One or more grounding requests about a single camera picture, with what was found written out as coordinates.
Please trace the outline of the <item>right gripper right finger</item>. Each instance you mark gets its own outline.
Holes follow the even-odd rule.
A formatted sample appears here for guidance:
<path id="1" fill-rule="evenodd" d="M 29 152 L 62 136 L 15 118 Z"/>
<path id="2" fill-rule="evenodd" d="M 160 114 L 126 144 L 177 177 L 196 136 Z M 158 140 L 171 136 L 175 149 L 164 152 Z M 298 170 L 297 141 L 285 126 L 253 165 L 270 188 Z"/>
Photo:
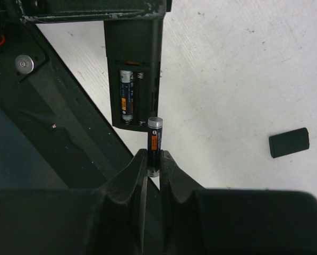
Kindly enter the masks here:
<path id="1" fill-rule="evenodd" d="M 206 189 L 161 153 L 164 254 L 317 254 L 317 198 Z"/>

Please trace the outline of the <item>black battery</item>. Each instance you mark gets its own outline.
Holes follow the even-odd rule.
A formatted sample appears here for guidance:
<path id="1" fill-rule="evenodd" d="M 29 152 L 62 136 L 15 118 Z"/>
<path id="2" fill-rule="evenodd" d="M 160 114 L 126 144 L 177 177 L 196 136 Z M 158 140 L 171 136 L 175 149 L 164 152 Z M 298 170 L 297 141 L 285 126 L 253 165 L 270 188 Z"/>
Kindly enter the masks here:
<path id="1" fill-rule="evenodd" d="M 148 176 L 158 177 L 160 169 L 160 152 L 162 141 L 163 119 L 148 118 Z"/>
<path id="2" fill-rule="evenodd" d="M 121 115 L 125 124 L 130 124 L 134 119 L 133 95 L 134 82 L 133 72 L 120 70 L 120 94 L 121 94 Z"/>

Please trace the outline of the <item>black battery cover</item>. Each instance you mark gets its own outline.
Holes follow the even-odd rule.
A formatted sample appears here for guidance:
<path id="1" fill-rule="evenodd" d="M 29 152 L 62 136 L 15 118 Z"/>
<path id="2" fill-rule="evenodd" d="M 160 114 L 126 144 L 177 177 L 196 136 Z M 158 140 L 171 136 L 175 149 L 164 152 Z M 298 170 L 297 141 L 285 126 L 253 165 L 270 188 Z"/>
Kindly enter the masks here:
<path id="1" fill-rule="evenodd" d="M 305 127 L 269 136 L 268 141 L 272 158 L 287 156 L 310 148 L 309 132 Z"/>

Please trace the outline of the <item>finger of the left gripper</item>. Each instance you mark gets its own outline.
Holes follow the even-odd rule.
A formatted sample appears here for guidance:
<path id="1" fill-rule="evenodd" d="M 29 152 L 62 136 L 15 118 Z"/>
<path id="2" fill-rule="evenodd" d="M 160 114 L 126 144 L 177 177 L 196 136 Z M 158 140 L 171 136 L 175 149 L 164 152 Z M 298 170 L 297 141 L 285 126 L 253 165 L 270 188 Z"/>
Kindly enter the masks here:
<path id="1" fill-rule="evenodd" d="M 4 1 L 7 13 L 23 23 L 65 23 L 110 20 L 155 20 L 171 11 L 167 0 Z"/>

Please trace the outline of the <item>black remote control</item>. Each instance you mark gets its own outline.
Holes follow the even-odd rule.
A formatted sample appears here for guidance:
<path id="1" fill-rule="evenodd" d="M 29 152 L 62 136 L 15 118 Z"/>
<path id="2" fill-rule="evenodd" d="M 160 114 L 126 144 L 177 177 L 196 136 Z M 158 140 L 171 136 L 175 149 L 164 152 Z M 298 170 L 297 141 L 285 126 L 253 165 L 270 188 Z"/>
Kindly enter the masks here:
<path id="1" fill-rule="evenodd" d="M 162 19 L 104 23 L 112 125 L 116 128 L 145 132 L 148 118 L 158 115 L 163 25 Z M 120 70 L 133 72 L 134 119 L 130 124 L 121 115 Z"/>

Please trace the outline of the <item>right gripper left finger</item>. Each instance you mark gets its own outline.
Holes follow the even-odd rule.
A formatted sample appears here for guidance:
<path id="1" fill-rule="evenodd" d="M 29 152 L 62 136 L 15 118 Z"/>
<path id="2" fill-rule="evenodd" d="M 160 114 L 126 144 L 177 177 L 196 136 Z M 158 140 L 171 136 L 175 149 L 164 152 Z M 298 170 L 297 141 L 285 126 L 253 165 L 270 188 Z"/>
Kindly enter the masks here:
<path id="1" fill-rule="evenodd" d="M 142 254 L 147 151 L 97 189 L 0 190 L 0 254 Z"/>

